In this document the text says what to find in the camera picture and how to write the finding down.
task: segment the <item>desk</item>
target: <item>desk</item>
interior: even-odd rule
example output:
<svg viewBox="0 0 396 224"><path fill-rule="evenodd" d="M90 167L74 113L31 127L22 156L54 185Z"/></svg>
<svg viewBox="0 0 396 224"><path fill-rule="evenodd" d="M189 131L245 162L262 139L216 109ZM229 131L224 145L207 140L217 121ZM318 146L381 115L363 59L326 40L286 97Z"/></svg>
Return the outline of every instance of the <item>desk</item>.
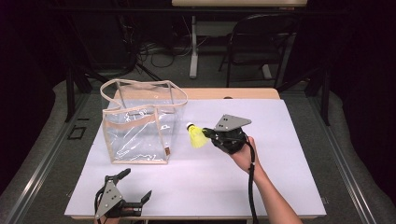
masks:
<svg viewBox="0 0 396 224"><path fill-rule="evenodd" d="M105 175L131 168L118 184L127 202L137 202L152 189L138 219L249 219L248 175L210 143L190 146L185 123L211 127L222 114L252 119L244 131L255 135L262 166L300 217L325 216L288 109L271 89L184 89L190 100L166 165L111 164L102 129L65 210L73 218L93 218L94 195ZM231 96L232 100L220 100ZM267 216L260 193L253 190L259 218Z"/></svg>
<svg viewBox="0 0 396 224"><path fill-rule="evenodd" d="M305 7L307 0L172 0L174 7ZM233 29L234 23L224 22L219 27L220 32L214 32L214 35L227 35ZM198 50L197 50L197 39L198 35L209 35L207 32L197 33L197 21L195 16L192 16L191 21L191 67L190 67L190 78L197 78L197 66L198 66Z"/></svg>

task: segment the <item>table leg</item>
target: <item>table leg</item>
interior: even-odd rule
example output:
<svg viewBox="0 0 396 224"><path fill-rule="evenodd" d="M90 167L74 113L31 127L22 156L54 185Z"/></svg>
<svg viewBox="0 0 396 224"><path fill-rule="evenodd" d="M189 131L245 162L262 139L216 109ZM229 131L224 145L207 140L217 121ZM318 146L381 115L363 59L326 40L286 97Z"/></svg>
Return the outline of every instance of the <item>table leg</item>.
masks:
<svg viewBox="0 0 396 224"><path fill-rule="evenodd" d="M190 66L190 78L197 78L198 68L198 52L197 52L197 33L196 33L196 20L195 16L192 16L191 22L191 66Z"/></svg>

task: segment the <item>black chair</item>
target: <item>black chair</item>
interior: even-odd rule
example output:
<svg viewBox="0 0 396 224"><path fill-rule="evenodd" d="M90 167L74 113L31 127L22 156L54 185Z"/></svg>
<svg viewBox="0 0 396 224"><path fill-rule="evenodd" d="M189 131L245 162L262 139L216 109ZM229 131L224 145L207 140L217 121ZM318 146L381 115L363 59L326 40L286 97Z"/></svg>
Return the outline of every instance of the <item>black chair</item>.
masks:
<svg viewBox="0 0 396 224"><path fill-rule="evenodd" d="M278 64L274 80L276 87L282 66L287 40L295 32L298 20L290 14L257 14L239 21L230 34L227 53L224 55L219 71L228 58L227 87L230 86L231 65Z"/></svg>

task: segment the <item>human hand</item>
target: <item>human hand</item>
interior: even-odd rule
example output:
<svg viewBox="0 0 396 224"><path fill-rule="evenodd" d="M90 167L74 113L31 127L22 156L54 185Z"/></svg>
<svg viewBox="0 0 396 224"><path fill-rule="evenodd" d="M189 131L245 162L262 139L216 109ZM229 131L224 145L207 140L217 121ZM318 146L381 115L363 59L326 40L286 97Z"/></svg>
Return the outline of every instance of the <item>human hand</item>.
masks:
<svg viewBox="0 0 396 224"><path fill-rule="evenodd" d="M247 140L249 143L253 146L254 153L255 153L255 165L260 166L260 160L259 157L257 156L257 151L256 151L256 144L254 142L253 137L248 137ZM242 146L242 149L235 152L233 155L230 155L231 158L235 161L235 163L245 172L248 173L248 169L251 164L251 154L250 154L250 146L248 144L244 144Z"/></svg>

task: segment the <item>dark background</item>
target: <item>dark background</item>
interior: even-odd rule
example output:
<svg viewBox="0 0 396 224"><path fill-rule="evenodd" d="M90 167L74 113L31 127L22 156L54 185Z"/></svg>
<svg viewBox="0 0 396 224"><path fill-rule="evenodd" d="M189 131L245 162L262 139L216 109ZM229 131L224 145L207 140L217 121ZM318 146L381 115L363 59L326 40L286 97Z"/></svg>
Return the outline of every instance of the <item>dark background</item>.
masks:
<svg viewBox="0 0 396 224"><path fill-rule="evenodd" d="M108 5L108 2L101 0L85 4ZM170 1L158 2L170 7ZM148 4L141 6L149 7L151 1L135 3ZM354 148L376 184L395 203L394 7L385 0L311 0L307 6L309 9L343 7L353 8L361 18L349 30L351 38L346 45L339 48L334 44L346 21L304 19L290 54L285 81L318 66L330 51L337 49L331 70L331 89L344 103ZM65 79L67 69L73 63L94 68L124 68L130 65L131 55L120 41L120 27L114 26L116 17L92 17L90 20L75 17L73 27L62 17L48 15L35 1L3 1L0 9L0 69L3 73L0 83L1 95L6 99L1 109L2 192L49 117L55 99L52 88ZM144 27L165 29L170 35L162 39L162 44L172 44L171 33L177 30L177 21L172 18L159 21L158 17L140 20ZM102 22L103 30L90 30L90 22ZM89 45L79 41L75 29L81 38L89 39ZM158 38L158 30L147 29L145 32L153 39ZM117 47L107 49L108 40L117 42ZM311 77L312 82L318 80L320 78Z"/></svg>

